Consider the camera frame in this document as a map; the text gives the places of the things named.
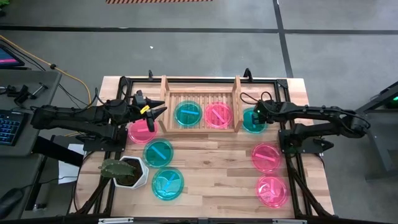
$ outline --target gray desk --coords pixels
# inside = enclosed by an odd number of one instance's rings
[[[30,106],[49,105],[57,90],[58,84],[61,80],[61,74],[58,72],[41,72],[41,71],[26,71],[26,70],[0,70],[0,86],[12,85],[21,89],[23,85],[28,87],[28,91],[33,93],[38,89],[39,82],[48,86],[48,90],[41,92],[36,100],[26,100],[23,105],[25,108]],[[0,95],[0,109],[10,110],[17,107],[14,103],[14,98]],[[33,145],[39,135],[39,130],[34,129],[30,124],[32,115],[29,115],[27,123],[17,140],[15,146],[1,146],[0,156],[28,156],[33,148]]]
[[[50,104],[60,79],[61,74],[57,72],[0,70],[0,86],[12,85],[19,90],[22,85],[26,85],[30,93],[38,89],[39,82],[49,87],[36,100],[26,100],[23,104],[26,108]],[[0,109],[10,110],[15,107],[13,98],[0,95]],[[38,176],[39,167],[44,157],[38,154],[30,154],[39,135],[39,130],[34,129],[30,125],[31,118],[32,115],[28,117],[27,123],[15,146],[0,146],[0,178],[2,180],[0,196],[3,196],[11,188],[33,184]],[[24,198],[5,220],[13,220],[21,217],[30,191],[31,187],[27,187],[24,190]]]

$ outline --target wooden table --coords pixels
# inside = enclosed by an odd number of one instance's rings
[[[104,77],[99,94],[102,100],[115,99],[119,79],[120,77]],[[297,105],[308,104],[304,80],[301,78],[287,80],[292,102]],[[181,90],[200,89],[208,85],[218,86],[220,89],[231,88],[231,84],[170,83],[170,87],[181,88]],[[160,83],[135,83],[133,92],[137,90],[142,90],[144,96],[150,99],[158,100]],[[269,91],[275,97],[272,85],[242,84],[242,91],[255,98],[259,98],[261,92]],[[248,107],[251,105],[243,103],[243,109]],[[295,121],[307,125],[312,124],[312,120],[296,119]],[[249,134],[243,129],[238,133],[214,134],[164,134],[159,130],[157,137],[168,139],[174,147],[174,158],[170,166],[178,168],[184,176],[183,193],[169,202],[157,199],[151,189],[152,178],[157,170],[150,169],[148,183],[145,186],[136,190],[116,188],[112,216],[293,218],[291,198],[282,208],[267,208],[258,200],[254,190],[262,173],[252,165],[251,150],[260,142],[277,144],[278,130],[278,123],[269,125],[267,131],[261,135]],[[133,144],[128,139],[123,155],[142,157],[144,146]],[[98,185],[100,178],[98,167],[103,157],[103,152],[96,152],[81,168],[76,190],[76,202],[79,207]],[[322,162],[311,154],[303,154],[302,160],[309,189],[324,208],[333,213]],[[274,175],[282,177],[289,188],[285,159],[283,158],[282,161],[280,171]],[[301,190],[297,192],[300,208],[304,212]]]

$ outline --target gray floor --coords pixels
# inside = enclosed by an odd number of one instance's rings
[[[398,29],[394,0],[280,0],[286,29]],[[106,5],[89,0],[14,0],[0,24],[31,26],[271,28],[272,0]],[[93,94],[105,75],[286,77],[278,34],[72,33],[2,31],[26,50],[81,78]],[[295,78],[304,78],[312,105],[356,109],[396,82],[396,35],[286,35]],[[86,100],[85,90],[63,78]],[[54,104],[73,106],[61,91]],[[65,134],[68,131],[58,130]],[[366,138],[330,137],[326,174],[335,213],[344,218],[398,221],[397,180],[367,183],[377,172]]]

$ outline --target petri dish lid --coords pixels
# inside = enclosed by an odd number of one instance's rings
[[[175,168],[160,169],[152,179],[152,191],[161,200],[168,201],[177,198],[183,188],[184,178]]]
[[[254,147],[251,160],[257,170],[269,174],[280,165],[280,153],[272,144],[260,143]]]
[[[251,115],[253,114],[254,108],[248,108],[243,111],[243,128],[254,134],[259,134],[264,132],[268,124],[253,124]]]
[[[144,149],[144,161],[150,167],[167,166],[173,159],[173,146],[166,139],[154,139]]]
[[[139,120],[129,125],[129,138],[138,144],[145,144],[154,139],[157,133],[157,122],[155,121],[155,131],[148,130],[147,121]]]
[[[226,103],[212,103],[206,107],[205,121],[213,128],[225,128],[232,121],[232,110]]]
[[[280,208],[287,200],[286,186],[277,177],[260,177],[257,181],[256,194],[260,202],[270,208]]]
[[[174,119],[182,126],[194,126],[201,120],[200,105],[194,101],[183,101],[174,110]]]

